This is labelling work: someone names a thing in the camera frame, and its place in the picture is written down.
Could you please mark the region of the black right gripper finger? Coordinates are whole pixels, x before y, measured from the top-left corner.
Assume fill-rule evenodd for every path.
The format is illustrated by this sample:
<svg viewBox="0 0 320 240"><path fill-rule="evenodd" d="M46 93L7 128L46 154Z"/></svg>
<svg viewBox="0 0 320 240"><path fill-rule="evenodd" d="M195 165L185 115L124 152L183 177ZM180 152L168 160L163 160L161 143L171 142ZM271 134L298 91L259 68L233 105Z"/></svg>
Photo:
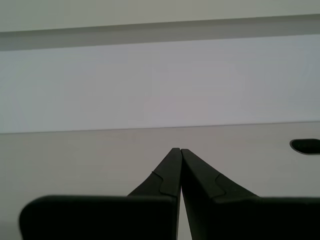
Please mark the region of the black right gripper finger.
<svg viewBox="0 0 320 240"><path fill-rule="evenodd" d="M318 240L320 200L260 197L182 149L181 187L194 240Z"/></svg>
<svg viewBox="0 0 320 240"><path fill-rule="evenodd" d="M19 215L24 240L175 240L182 153L173 148L129 195L49 195Z"/></svg>

